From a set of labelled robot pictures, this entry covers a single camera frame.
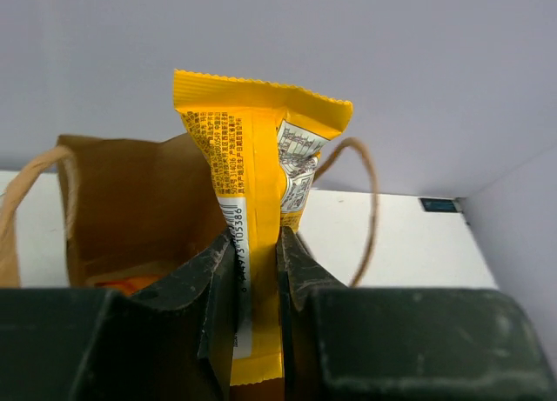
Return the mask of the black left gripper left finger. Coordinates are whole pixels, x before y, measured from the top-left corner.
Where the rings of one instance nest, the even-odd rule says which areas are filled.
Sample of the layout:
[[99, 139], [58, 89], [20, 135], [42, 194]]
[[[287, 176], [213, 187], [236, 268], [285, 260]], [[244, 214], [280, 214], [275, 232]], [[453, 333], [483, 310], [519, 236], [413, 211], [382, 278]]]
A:
[[236, 330], [228, 233], [131, 295], [1, 292], [4, 400], [226, 400]]

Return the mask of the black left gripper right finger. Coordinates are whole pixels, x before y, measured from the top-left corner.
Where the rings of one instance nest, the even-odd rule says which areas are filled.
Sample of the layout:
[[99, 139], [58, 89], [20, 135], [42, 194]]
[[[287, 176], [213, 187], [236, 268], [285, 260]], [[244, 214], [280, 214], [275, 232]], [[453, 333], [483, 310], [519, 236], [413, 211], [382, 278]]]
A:
[[276, 251], [286, 399], [555, 399], [534, 327], [509, 296], [350, 288], [287, 227]]

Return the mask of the orange snack pack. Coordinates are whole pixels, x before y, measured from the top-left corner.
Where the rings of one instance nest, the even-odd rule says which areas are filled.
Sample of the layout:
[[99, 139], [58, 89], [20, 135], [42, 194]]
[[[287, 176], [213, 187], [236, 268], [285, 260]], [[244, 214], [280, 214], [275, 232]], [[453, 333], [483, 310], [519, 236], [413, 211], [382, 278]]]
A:
[[130, 277], [101, 276], [92, 277], [87, 284], [94, 288], [107, 288], [120, 291], [125, 296], [131, 296], [162, 278], [161, 275], [139, 275]]

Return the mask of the small yellow snack packet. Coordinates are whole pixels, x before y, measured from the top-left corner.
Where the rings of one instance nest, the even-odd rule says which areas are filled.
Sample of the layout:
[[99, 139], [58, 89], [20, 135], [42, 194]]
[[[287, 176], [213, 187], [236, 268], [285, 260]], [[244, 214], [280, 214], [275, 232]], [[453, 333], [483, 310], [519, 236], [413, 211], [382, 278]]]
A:
[[276, 244], [297, 229], [322, 148], [353, 107], [294, 85], [176, 70], [176, 112], [202, 151], [236, 248], [238, 329], [231, 383], [281, 378]]

